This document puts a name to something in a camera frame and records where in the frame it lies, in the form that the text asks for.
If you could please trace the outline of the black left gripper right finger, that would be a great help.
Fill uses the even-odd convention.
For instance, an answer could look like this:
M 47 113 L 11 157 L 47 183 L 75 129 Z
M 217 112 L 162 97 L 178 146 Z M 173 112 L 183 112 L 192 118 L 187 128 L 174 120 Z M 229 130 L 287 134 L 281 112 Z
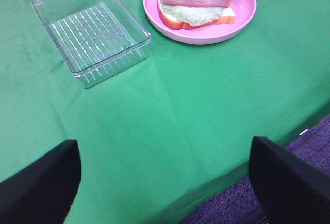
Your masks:
M 329 176 L 266 137 L 252 139 L 248 176 L 269 223 L 329 223 Z

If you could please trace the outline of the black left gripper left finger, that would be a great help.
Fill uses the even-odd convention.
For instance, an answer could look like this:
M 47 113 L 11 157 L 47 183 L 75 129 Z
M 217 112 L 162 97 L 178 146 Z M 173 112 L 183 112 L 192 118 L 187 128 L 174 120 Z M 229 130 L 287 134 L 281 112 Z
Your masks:
M 66 140 L 1 182 L 1 223 L 64 223 L 79 189 L 77 140 Z

